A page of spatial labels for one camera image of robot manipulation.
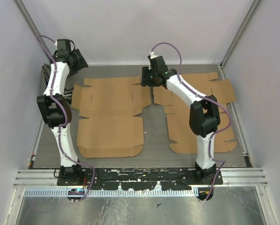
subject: gray floor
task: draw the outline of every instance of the gray floor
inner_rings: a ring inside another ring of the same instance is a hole
[[[216,187],[196,197],[107,197],[70,203],[66,198],[25,197],[17,225],[264,225],[254,187]]]
[[[140,75],[141,67],[142,66],[91,66],[69,77],[66,86],[71,88],[74,83],[83,84],[84,77],[105,78]],[[169,66],[169,68],[178,69],[178,66]],[[220,76],[217,65],[183,65],[180,71],[181,73],[208,73],[216,71]],[[161,105],[152,104],[143,109],[143,113],[139,115],[143,117],[145,144],[139,155],[126,158],[83,158],[76,147],[78,120],[81,117],[79,117],[79,112],[75,109],[72,109],[72,113],[71,135],[75,151],[82,163],[95,167],[194,166],[197,157],[196,154],[177,154],[170,149],[169,144],[172,142],[168,138],[166,114]],[[237,141],[237,147],[231,152],[215,153],[215,157],[218,159],[225,159],[225,166],[246,166],[234,123],[233,131]],[[47,125],[44,125],[37,149],[34,168],[49,167],[60,167],[60,157],[54,136]]]

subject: black and white striped object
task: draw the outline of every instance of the black and white striped object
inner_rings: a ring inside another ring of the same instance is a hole
[[[50,64],[43,64],[41,67],[42,72],[42,81],[41,81],[41,93],[43,94],[47,88],[48,82],[50,80],[51,76],[51,66]],[[73,95],[74,89],[64,89],[64,99],[71,104],[72,101],[72,95]]]

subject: purple cable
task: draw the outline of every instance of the purple cable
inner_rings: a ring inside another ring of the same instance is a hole
[[[171,44],[171,43],[168,43],[168,42],[160,42],[160,43],[156,44],[156,45],[152,48],[151,51],[153,52],[154,49],[155,49],[157,46],[159,46],[159,45],[169,45],[169,46],[173,47],[173,48],[176,50],[176,52],[178,53],[178,56],[179,56],[179,67],[181,68],[181,65],[182,65],[182,55],[181,55],[181,53],[179,52],[179,50],[178,50],[173,44]],[[189,90],[192,94],[197,95],[197,93],[196,93],[194,90],[192,90],[186,83],[184,83],[184,82],[182,81],[182,78],[181,78],[179,72],[177,72],[177,78],[178,78],[178,80],[180,81],[180,83],[181,83],[185,88],[187,88],[187,90]],[[205,198],[205,202],[206,202],[206,201],[208,200],[208,198],[209,198],[209,196],[210,196],[212,190],[213,190],[213,187],[214,187],[214,184],[215,184],[217,175],[218,175],[220,169],[221,169],[221,168],[223,167],[223,165],[225,164],[225,160],[217,160],[217,159],[215,159],[215,158],[212,157],[212,155],[211,155],[212,138],[213,138],[216,134],[218,134],[218,133],[220,133],[220,132],[222,132],[222,131],[227,130],[227,129],[231,126],[232,117],[231,117],[230,113],[227,111],[227,109],[225,109],[225,108],[224,108],[221,104],[219,104],[218,102],[215,102],[215,101],[213,101],[213,100],[211,100],[211,99],[209,99],[209,98],[207,98],[207,97],[205,97],[205,96],[201,96],[201,95],[197,95],[197,97],[202,98],[202,99],[204,99],[204,100],[206,100],[206,101],[209,101],[209,102],[211,102],[211,103],[213,103],[213,104],[219,106],[219,107],[220,107],[221,109],[223,109],[224,112],[228,115],[228,119],[229,119],[228,125],[227,125],[225,128],[222,128],[222,129],[217,130],[216,132],[214,132],[214,133],[210,136],[210,139],[209,139],[209,145],[208,145],[208,154],[209,154],[209,157],[210,157],[214,162],[220,162],[221,165],[219,166],[218,170],[217,170],[216,173],[215,173],[215,176],[214,176],[214,179],[213,179],[213,182],[212,182],[212,185],[211,185],[211,189],[210,189],[208,195],[207,195],[206,198]]]
[[[54,64],[54,67],[55,67],[54,74],[53,74],[53,77],[52,77],[52,83],[51,83],[50,98],[61,108],[61,110],[62,110],[62,112],[63,112],[63,114],[64,114],[64,117],[65,117],[65,122],[64,122],[63,124],[60,124],[60,125],[59,125],[59,129],[58,129],[58,133],[59,133],[59,135],[58,135],[58,142],[59,142],[60,150],[61,150],[62,154],[65,156],[65,158],[67,158],[69,161],[71,161],[71,162],[73,162],[73,163],[75,163],[75,164],[78,164],[78,165],[80,165],[80,166],[83,166],[83,167],[92,168],[92,172],[93,172],[92,179],[91,179],[91,182],[90,182],[89,187],[88,187],[88,189],[87,189],[87,192],[85,193],[85,195],[84,195],[82,198],[80,198],[80,199],[78,200],[78,202],[79,202],[79,201],[85,199],[86,196],[87,196],[87,195],[89,194],[89,192],[90,192],[90,189],[91,189],[91,187],[92,187],[92,185],[93,185],[93,182],[94,182],[95,169],[94,169],[94,167],[93,167],[92,165],[82,164],[82,163],[79,163],[79,162],[73,160],[72,158],[70,158],[70,157],[64,152],[64,150],[63,150],[63,148],[62,148],[62,145],[61,145],[61,127],[64,127],[64,126],[66,126],[66,125],[68,124],[68,116],[67,116],[67,114],[66,114],[66,111],[65,111],[65,108],[63,107],[63,105],[62,105],[56,98],[54,98],[54,96],[52,95],[53,86],[54,86],[55,79],[56,79],[56,74],[57,74],[57,63],[56,63],[55,59],[52,57],[52,55],[49,53],[49,51],[48,51],[48,50],[43,46],[43,44],[39,41],[39,39],[38,39],[39,37],[49,39],[49,40],[51,40],[53,43],[55,43],[55,41],[54,41],[53,39],[51,39],[50,37],[45,36],[45,35],[37,35],[37,36],[36,36],[36,41],[38,42],[38,44],[40,45],[40,47],[45,51],[45,53],[49,56],[49,58],[52,60],[52,62],[53,62],[53,64]]]

